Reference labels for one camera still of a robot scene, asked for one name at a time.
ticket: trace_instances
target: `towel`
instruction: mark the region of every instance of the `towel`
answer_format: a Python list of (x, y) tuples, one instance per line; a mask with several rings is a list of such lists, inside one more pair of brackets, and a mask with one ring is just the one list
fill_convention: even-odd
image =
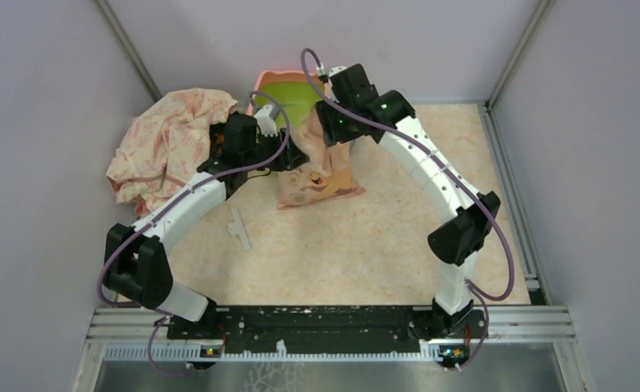
[(192, 88), (135, 118), (106, 172), (117, 203), (136, 203), (137, 216), (161, 207), (209, 158), (210, 125), (226, 122), (236, 104), (224, 91)]

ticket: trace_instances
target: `floor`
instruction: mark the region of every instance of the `floor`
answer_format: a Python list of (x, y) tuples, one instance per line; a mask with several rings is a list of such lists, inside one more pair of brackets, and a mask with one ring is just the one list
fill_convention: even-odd
[[(460, 173), (500, 195), (476, 105), (417, 105), (424, 128)], [(426, 196), (392, 156), (368, 138), (352, 149), (354, 175), (366, 193), (279, 211), (275, 176), (251, 179), (208, 213), (169, 255), (176, 281), (227, 305), (429, 304), (440, 262), (426, 236), (442, 223)], [(230, 237), (238, 207), (252, 249)], [(498, 221), (513, 249), (506, 210)], [(515, 288), (503, 303), (528, 304), (515, 255)], [(491, 233), (474, 281), (493, 294), (507, 266)]]

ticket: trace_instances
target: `beige tabletop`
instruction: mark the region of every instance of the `beige tabletop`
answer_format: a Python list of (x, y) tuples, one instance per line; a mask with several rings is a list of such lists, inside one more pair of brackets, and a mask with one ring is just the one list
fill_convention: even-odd
[[(483, 193), (500, 186), (476, 105), (417, 105), (425, 130), (460, 173)], [(276, 176), (249, 180), (204, 216), (169, 255), (176, 281), (226, 305), (429, 304), (438, 261), (426, 237), (441, 225), (411, 176), (371, 139), (352, 149), (366, 193), (278, 211)], [(229, 236), (237, 207), (252, 249)], [(505, 205), (498, 214), (513, 250)], [(515, 288), (503, 303), (528, 304), (515, 255)], [(473, 280), (500, 294), (507, 283), (500, 241), (491, 231)]]

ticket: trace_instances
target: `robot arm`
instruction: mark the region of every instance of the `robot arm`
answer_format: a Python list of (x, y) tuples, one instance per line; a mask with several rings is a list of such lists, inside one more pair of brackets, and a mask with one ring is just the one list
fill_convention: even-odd
[[(370, 136), (411, 173), (446, 222), (429, 235), (428, 241), (433, 253), (444, 263), (441, 282), (433, 300), (434, 327), (450, 331), (472, 309), (473, 302), (465, 279), (473, 275), (478, 252), (491, 224), (473, 201), (431, 159), (431, 155), (439, 158), (493, 215), (498, 211), (500, 200), (492, 192), (480, 194), (464, 180), (429, 139), (415, 110), (404, 97), (396, 91), (379, 96), (361, 65), (336, 67), (324, 78), (331, 84), (333, 98), (339, 105), (364, 118), (406, 133), (425, 144), (430, 151), (430, 154), (426, 154), (399, 136), (356, 122), (324, 101), (315, 104), (328, 146)], [(174, 282), (167, 254), (204, 214), (246, 182), (247, 172), (224, 176), (194, 190), (196, 184), (231, 168), (260, 162), (279, 148), (282, 139), (275, 125), (276, 115), (274, 107), (266, 105), (255, 117), (232, 114), (227, 123), (213, 126), (210, 158), (169, 203), (175, 199), (182, 201), (167, 212), (164, 210), (167, 206), (162, 207), (130, 228), (116, 225), (109, 231), (107, 259), (126, 238), (135, 233), (136, 228), (150, 226), (121, 253), (118, 262), (111, 265), (104, 279), (106, 287), (144, 307), (159, 309), (193, 323), (211, 323), (213, 318), (209, 315), (216, 311), (216, 303)], [(291, 143), (269, 168), (274, 171), (291, 170), (304, 162), (307, 162), (307, 157)]]

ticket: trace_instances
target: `white wall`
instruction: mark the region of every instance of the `white wall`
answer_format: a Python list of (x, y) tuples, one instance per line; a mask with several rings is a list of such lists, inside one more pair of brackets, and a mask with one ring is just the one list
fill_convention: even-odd
[(640, 1), (559, 0), (496, 113), (598, 390), (640, 390)]
[(242, 99), (264, 69), (363, 63), (379, 91), (485, 100), (538, 0), (111, 0), (162, 93), (214, 87)]
[(104, 172), (149, 105), (89, 0), (0, 1), (0, 391), (69, 388), (129, 218)]

